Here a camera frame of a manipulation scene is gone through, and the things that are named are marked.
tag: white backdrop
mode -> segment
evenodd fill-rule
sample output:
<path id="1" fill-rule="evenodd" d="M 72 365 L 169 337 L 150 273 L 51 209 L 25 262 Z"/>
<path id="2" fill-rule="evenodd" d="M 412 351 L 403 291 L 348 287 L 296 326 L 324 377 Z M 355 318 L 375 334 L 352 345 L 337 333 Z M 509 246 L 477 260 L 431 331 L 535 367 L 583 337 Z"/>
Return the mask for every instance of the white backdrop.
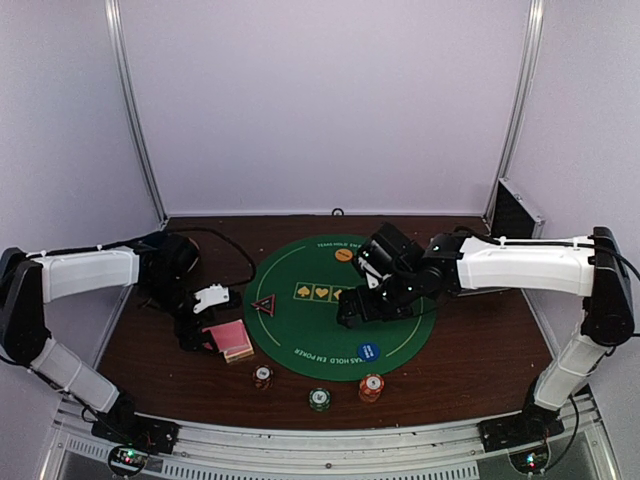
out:
<path id="1" fill-rule="evenodd" d="M 0 252 L 95 245 L 154 230 L 104 0 L 0 2 L 0 65 Z M 47 326 L 93 363 L 120 291 L 47 305 Z M 38 478 L 60 398 L 25 369 L 0 363 L 0 478 Z"/>
<path id="2" fill-rule="evenodd" d="M 634 0 L 548 2 L 540 57 L 509 176 L 547 218 L 544 236 L 610 227 L 640 267 L 640 8 Z M 636 322 L 640 289 L 633 281 Z M 560 345 L 580 300 L 534 293 Z M 623 478 L 640 478 L 640 340 L 592 379 Z"/>
<path id="3" fill-rule="evenodd" d="M 121 10 L 169 214 L 484 210 L 529 2 L 137 0 Z"/>

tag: triangular marker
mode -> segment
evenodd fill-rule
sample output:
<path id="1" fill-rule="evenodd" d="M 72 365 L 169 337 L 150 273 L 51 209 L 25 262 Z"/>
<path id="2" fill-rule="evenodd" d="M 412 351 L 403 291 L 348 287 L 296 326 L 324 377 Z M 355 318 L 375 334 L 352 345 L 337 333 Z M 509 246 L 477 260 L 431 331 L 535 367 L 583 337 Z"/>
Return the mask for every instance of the triangular marker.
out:
<path id="1" fill-rule="evenodd" d="M 257 302 L 253 302 L 251 304 L 253 308 L 263 311 L 267 313 L 270 317 L 276 313 L 276 294 L 270 295 L 262 300 L 258 300 Z"/>

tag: yellow spade symbol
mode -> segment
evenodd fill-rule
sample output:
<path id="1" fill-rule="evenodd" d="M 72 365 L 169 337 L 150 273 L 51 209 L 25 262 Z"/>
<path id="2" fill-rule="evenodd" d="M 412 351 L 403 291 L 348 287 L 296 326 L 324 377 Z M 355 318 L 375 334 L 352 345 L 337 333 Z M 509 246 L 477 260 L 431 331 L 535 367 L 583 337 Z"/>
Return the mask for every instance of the yellow spade symbol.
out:
<path id="1" fill-rule="evenodd" d="M 300 295 L 301 297 L 308 297 L 310 293 L 311 290 L 309 290 L 307 287 L 302 287 L 298 290 L 298 295 Z"/>

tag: green poker mat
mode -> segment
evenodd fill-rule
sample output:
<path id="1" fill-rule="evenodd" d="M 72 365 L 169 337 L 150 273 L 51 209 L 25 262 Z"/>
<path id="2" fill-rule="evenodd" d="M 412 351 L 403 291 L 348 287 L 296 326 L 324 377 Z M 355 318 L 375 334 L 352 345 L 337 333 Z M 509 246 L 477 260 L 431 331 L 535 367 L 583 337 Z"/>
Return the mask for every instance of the green poker mat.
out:
<path id="1" fill-rule="evenodd" d="M 416 355 L 435 324 L 435 304 L 430 300 L 415 302 L 415 318 L 354 329 L 336 322 L 340 292 L 365 279 L 350 262 L 338 261 L 335 253 L 349 249 L 355 254 L 364 241 L 356 235 L 310 237 L 262 262 L 244 300 L 245 324 L 254 344 L 296 373 L 333 381 L 382 375 Z M 252 306 L 272 295 L 273 317 Z M 364 348 L 369 355 L 363 354 Z"/>

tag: blue button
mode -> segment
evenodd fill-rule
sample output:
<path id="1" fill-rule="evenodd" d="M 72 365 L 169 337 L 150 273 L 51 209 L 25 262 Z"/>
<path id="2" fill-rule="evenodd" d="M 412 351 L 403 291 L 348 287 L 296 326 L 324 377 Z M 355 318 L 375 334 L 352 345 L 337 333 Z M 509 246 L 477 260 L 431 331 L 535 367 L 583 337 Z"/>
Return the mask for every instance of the blue button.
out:
<path id="1" fill-rule="evenodd" d="M 380 356 L 380 347 L 375 343 L 363 343 L 358 347 L 358 356 L 365 362 L 375 362 Z"/>

